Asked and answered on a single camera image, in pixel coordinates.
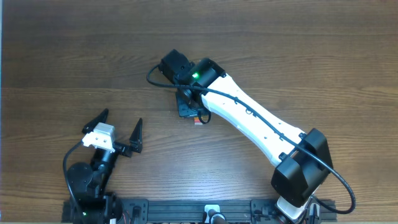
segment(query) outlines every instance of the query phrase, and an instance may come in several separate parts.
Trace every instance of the wooden table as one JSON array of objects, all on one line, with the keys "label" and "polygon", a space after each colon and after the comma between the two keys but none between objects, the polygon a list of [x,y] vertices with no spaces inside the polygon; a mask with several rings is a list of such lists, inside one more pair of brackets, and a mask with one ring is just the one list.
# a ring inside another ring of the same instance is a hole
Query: wooden table
[{"label": "wooden table", "polygon": [[[142,154],[120,158],[108,185],[121,197],[277,198],[249,139],[219,116],[179,118],[174,90],[145,81],[172,49],[212,58],[276,116],[327,136],[358,200],[339,220],[398,219],[396,1],[4,0],[3,13],[2,221],[60,221],[62,159],[104,108],[120,141],[144,120]],[[332,176],[317,195],[349,206]]]}]

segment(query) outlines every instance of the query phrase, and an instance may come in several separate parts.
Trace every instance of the table surface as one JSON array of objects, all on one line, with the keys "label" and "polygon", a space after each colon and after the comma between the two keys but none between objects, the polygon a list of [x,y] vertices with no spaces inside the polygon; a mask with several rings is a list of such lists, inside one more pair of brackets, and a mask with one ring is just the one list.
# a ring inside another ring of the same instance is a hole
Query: table surface
[{"label": "table surface", "polygon": [[[397,1],[5,0],[2,41],[2,221],[60,221],[62,159],[104,108],[120,141],[144,120],[142,154],[109,181],[119,196],[277,198],[248,138],[219,116],[179,118],[175,90],[145,81],[172,49],[212,58],[276,116],[326,135],[358,201],[339,220],[397,220]],[[350,203],[332,176],[317,195]]]}]

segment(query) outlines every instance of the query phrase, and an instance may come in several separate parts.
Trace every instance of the wood grain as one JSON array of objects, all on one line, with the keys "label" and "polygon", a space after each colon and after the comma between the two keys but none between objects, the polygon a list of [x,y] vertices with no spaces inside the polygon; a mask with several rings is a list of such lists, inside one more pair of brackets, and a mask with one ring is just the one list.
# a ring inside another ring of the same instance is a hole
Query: wood grain
[{"label": "wood grain", "polygon": [[[212,58],[276,116],[327,136],[358,200],[339,220],[397,221],[396,1],[4,0],[3,14],[1,221],[60,221],[63,156],[103,108],[121,141],[144,119],[142,154],[118,160],[108,190],[277,197],[252,142],[217,116],[200,127],[179,118],[174,91],[146,83],[172,49]],[[317,194],[349,206],[333,177]]]}]

